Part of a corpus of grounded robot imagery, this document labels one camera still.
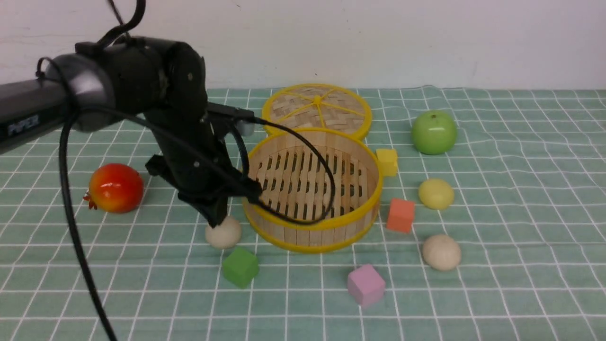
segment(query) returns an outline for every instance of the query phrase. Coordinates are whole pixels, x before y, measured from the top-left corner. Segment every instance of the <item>green cube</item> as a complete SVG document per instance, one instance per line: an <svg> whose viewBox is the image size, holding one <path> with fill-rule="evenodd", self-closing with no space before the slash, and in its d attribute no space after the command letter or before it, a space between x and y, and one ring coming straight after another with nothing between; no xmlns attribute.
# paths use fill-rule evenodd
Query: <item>green cube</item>
<svg viewBox="0 0 606 341"><path fill-rule="evenodd" d="M236 247L222 266L223 277L240 289L246 288L259 273L257 256L241 247Z"/></svg>

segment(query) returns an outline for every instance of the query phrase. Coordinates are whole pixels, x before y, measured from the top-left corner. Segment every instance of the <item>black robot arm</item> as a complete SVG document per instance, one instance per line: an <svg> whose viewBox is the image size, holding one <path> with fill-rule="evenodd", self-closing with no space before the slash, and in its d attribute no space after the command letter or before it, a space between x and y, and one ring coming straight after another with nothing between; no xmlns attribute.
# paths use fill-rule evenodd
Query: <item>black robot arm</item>
<svg viewBox="0 0 606 341"><path fill-rule="evenodd" d="M60 128L70 115L64 76L81 107L101 106L137 115L179 136L241 180L246 193L261 195L261 185L248 178L248 159L241 134L252 132L250 110L209 103L205 62L188 44L153 38L119 39L96 49L77 44L76 52L52 60L44 77L0 85L0 152L4 153ZM96 132L121 119L88 110L74 129ZM241 143L242 171L235 168L225 145L231 133ZM210 226L227 216L230 197L243 197L242 187L230 187L216 172L171 140L153 132L162 155L146 164L150 175L174 186L180 200L200 212Z"/></svg>

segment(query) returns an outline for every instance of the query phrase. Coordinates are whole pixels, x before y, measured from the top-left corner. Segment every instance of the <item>orange cube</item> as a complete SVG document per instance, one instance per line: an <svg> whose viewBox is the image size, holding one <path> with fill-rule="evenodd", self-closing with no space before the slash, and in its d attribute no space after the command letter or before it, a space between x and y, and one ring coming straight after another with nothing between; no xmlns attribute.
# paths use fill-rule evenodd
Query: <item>orange cube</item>
<svg viewBox="0 0 606 341"><path fill-rule="evenodd" d="M396 232L410 233L415 219L415 203L400 198L391 199L387 229Z"/></svg>

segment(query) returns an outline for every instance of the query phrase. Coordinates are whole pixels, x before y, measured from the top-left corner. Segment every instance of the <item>white wall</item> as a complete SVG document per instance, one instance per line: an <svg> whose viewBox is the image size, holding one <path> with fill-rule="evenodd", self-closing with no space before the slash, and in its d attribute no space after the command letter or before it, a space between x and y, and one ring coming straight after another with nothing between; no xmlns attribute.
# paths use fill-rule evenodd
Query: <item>white wall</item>
<svg viewBox="0 0 606 341"><path fill-rule="evenodd" d="M0 0L0 81L115 24L104 0ZM189 42L209 87L606 88L606 0L149 0L136 33Z"/></svg>

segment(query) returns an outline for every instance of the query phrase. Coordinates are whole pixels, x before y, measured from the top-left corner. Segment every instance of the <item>woven bamboo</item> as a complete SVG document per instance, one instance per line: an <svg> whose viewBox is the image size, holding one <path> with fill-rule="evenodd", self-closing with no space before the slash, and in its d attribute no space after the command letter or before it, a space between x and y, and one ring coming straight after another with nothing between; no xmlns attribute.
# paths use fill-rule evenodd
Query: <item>woven bamboo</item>
<svg viewBox="0 0 606 341"><path fill-rule="evenodd" d="M284 249L326 252L360 239L379 211L383 179L373 152L345 133L323 128L295 129L324 155L337 193L327 219L316 225L294 225L244 200L255 231ZM298 220L318 218L330 199L330 180L317 156L290 134L273 135L249 155L249 176L263 185L261 200Z"/></svg>
<svg viewBox="0 0 606 341"><path fill-rule="evenodd" d="M362 140L370 130L371 113L366 101L352 91L328 84L301 84L270 97L262 117L291 129L326 128ZM270 135L281 133L270 126L266 130Z"/></svg>

